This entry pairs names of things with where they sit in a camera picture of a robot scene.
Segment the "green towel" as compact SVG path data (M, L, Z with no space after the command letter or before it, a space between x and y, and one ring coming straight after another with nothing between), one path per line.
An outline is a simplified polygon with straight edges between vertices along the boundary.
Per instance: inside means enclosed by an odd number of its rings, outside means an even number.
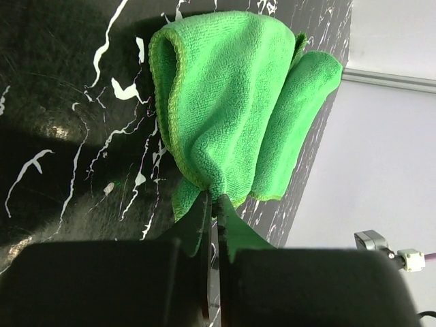
M182 175L172 195L176 220L202 191L233 207L284 196L343 71L306 44L280 20L244 11L186 17L151 37L157 124Z

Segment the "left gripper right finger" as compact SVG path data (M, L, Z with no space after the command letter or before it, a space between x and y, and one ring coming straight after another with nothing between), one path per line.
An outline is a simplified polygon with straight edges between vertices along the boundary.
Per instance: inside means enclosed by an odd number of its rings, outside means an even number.
M217 200L223 326L419 326L383 251L277 249Z

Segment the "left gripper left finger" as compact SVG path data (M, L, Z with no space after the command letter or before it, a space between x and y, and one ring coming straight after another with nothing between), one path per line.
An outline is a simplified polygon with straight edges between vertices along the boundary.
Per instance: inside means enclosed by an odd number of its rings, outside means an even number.
M40 243L1 278L2 326L205 326L212 198L154 240Z

